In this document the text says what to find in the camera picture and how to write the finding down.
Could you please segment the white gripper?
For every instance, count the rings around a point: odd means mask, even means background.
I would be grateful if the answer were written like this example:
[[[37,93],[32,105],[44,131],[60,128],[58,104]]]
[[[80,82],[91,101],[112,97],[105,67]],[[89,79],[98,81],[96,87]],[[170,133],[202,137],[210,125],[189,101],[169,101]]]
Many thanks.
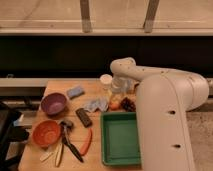
[[[118,93],[125,93],[127,91],[127,80],[122,77],[114,76],[111,83],[111,91],[113,94],[110,97],[110,101],[119,102],[121,96]]]

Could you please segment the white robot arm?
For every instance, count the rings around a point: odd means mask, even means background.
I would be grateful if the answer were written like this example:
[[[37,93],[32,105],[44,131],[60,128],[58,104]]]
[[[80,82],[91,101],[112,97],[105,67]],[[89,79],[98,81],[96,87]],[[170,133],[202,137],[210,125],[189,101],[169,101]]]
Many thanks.
[[[138,66],[131,57],[111,62],[113,86],[121,78],[139,83],[136,118],[144,171],[196,171],[186,113],[208,99],[209,85],[200,74]]]

